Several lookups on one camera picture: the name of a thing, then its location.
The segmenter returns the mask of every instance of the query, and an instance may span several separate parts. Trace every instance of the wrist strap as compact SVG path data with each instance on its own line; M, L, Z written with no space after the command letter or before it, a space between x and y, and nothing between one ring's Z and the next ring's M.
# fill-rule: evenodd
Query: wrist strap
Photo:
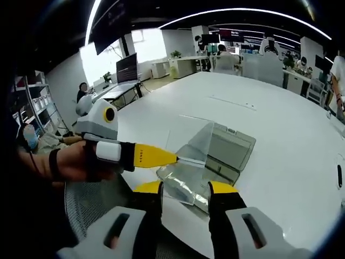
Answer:
M49 167L50 167L50 172L53 176L54 181L64 181L63 177L60 174L60 171L58 168L58 162L57 162L57 156L58 156L59 150L60 150L60 148L54 149L49 154Z

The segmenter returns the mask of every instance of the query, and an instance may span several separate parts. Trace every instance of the person sitting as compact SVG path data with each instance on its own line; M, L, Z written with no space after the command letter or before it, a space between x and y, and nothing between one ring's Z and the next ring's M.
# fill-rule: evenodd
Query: person sitting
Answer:
M273 52L282 60L281 49L277 42L274 41L274 38L270 33L265 33L266 39L264 39L260 44L259 54L264 55L266 52Z
M77 103L79 102L81 97L83 97L83 96L85 96L87 94L86 93L87 89L88 89L88 86L87 86L87 84L85 82L83 82L83 83L81 83L79 85L79 91L78 91L78 94L77 94Z
M300 69L300 70L302 70L304 72L307 72L308 67L307 67L307 59L306 59L306 57L302 57L300 60L297 61L296 68Z
M38 138L35 128L31 124L22 125L18 131L17 142L20 147L32 154L49 154L54 149L63 149L76 142L82 141L82 137L60 137L49 132Z

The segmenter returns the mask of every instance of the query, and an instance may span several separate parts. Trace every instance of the office chair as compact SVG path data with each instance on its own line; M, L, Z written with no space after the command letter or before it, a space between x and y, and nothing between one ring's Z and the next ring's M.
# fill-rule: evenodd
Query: office chair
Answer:
M215 68L213 70L215 73L236 75L236 71L234 69L234 65L236 63L235 57L231 55L227 55L227 56L215 56L214 58L216 59Z
M258 80L260 55L243 53L243 77Z
M258 80L282 87L283 62L273 52L266 52L258 64Z
M307 91L307 99L316 103L317 105L324 107L327 96L327 85L313 78L310 81L310 85Z

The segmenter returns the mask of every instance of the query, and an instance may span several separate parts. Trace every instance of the white desk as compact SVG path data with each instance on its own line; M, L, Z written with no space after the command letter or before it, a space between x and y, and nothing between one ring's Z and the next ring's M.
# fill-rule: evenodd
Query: white desk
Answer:
M310 84L311 79L305 76L302 76L301 74L296 73L295 71L289 71L289 70L284 70L284 74L288 75L287 77L287 82L285 83L286 88L294 92L298 95L301 95L302 92L302 87L303 83L306 82L307 84Z
M115 87L117 87L117 83L116 84L110 84L107 88L105 88L104 90L102 90L99 93L93 93L91 95L92 97L92 102L94 103L95 101L97 101L98 99L100 99L102 96L104 96L107 92L111 91L112 89L114 89Z
M209 59L208 56L191 56L169 60L170 67L176 70L174 78L183 78L196 72L195 60Z
M241 106L246 103L254 109ZM335 160L338 154L345 157L345 140L322 108L267 83L200 72L119 111L118 139L165 148L171 115L178 114L213 120L256 138L235 187L247 206L282 227L289 243L316 249L340 212ZM132 189L157 179L154 169L141 168L123 177ZM207 217L165 197L162 222L184 243L213 258Z
M151 63L153 78L162 78L169 74L170 65L168 60L155 61Z
M121 95L127 93L128 91L136 88L139 97L142 97L142 93L139 86L136 86L136 83L122 83L120 85L115 86L110 91L108 91L106 94L104 94L101 99L105 100L116 100Z

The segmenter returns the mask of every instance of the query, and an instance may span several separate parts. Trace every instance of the monitor screen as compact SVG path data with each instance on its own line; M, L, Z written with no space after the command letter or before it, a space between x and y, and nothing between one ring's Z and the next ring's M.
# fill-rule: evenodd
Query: monitor screen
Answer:
M116 62L118 83L138 80L136 53Z
M94 22L91 40L95 43L96 52L100 54L104 49L123 35L130 33L130 18L125 5L125 0L118 0L115 3L102 1L99 9L104 11L97 15L98 20Z
M332 63L318 55L315 55L315 66L318 69L321 69L325 74L329 74L329 71L332 68Z
M219 43L218 34L202 34L201 39L203 41L203 44Z
M224 42L244 42L244 38L241 31L235 30L220 30L220 40Z

